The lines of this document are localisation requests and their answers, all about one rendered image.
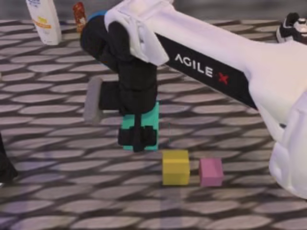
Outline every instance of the red x logo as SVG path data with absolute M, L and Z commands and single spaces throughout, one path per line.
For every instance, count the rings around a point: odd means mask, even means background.
M 228 76 L 227 75 L 223 75 L 222 73 L 219 73 L 219 82 L 223 82 L 225 85 L 228 85 Z

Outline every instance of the sneaker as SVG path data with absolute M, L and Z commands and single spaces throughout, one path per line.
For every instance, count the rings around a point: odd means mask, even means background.
M 276 32 L 278 43 L 297 41 L 307 45 L 307 22 L 298 13 L 290 13 Z

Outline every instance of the pink cube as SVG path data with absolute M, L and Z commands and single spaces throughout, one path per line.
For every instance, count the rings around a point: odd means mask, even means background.
M 199 173 L 201 178 L 201 186 L 222 186 L 224 173 L 222 160 L 220 158 L 200 159 Z

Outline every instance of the cube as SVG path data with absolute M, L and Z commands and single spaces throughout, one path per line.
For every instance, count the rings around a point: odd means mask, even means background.
M 222 186 L 224 178 L 222 160 L 220 158 L 200 159 L 199 174 L 201 186 Z
M 163 185 L 188 185 L 190 176 L 187 150 L 162 151 Z

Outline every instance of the white bottle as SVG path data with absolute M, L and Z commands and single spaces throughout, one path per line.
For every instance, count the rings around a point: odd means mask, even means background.
M 53 0 L 26 0 L 26 2 L 42 42 L 50 46 L 58 45 L 62 33 Z

